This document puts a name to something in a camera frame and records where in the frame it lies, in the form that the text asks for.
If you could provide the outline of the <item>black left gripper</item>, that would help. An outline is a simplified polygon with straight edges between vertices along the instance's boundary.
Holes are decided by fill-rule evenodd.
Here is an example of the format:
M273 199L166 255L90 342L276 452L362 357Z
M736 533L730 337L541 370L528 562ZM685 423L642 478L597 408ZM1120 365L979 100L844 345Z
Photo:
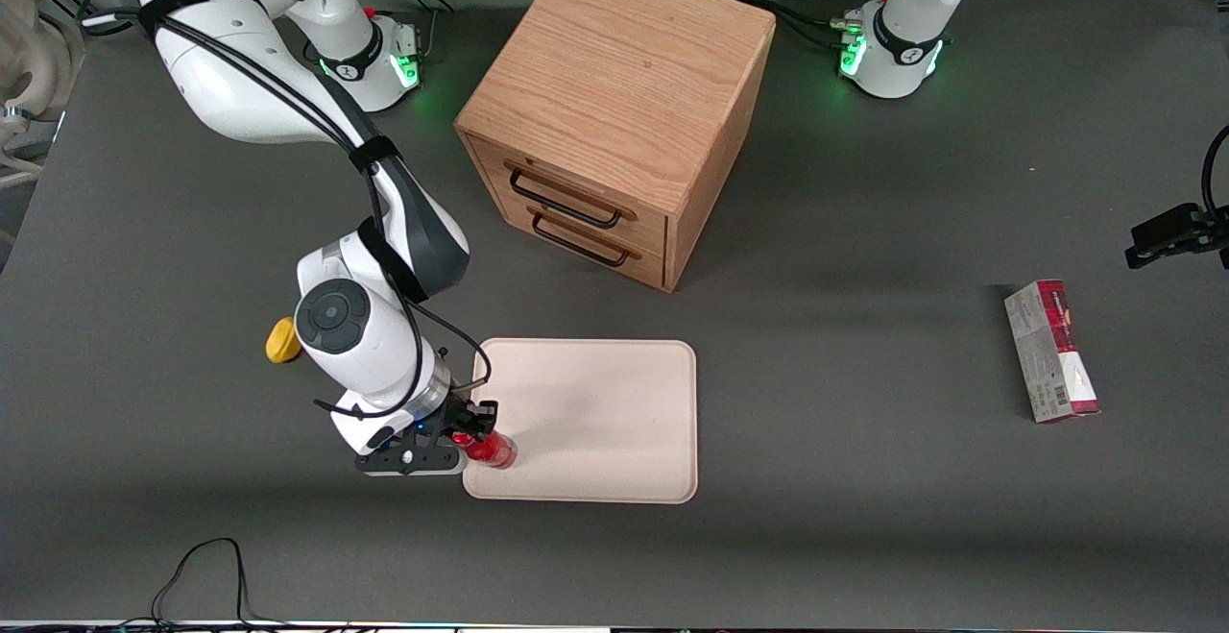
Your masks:
M1224 270L1229 269L1228 206L1213 208L1207 214L1202 234L1202 208L1185 203L1161 211L1131 230L1132 245L1125 250L1128 269L1145 268L1160 257L1215 252Z

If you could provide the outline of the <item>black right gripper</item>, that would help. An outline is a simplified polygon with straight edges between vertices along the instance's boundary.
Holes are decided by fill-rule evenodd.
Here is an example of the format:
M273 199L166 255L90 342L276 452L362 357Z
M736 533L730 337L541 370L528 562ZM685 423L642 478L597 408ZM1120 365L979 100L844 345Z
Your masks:
M406 402L388 411L366 409L364 402L351 401L351 406L334 406L329 411L343 440L356 456L369 456L395 440L425 449L451 444L458 452L467 452L471 435L495 431L499 411L497 401ZM449 430L457 419L458 430Z

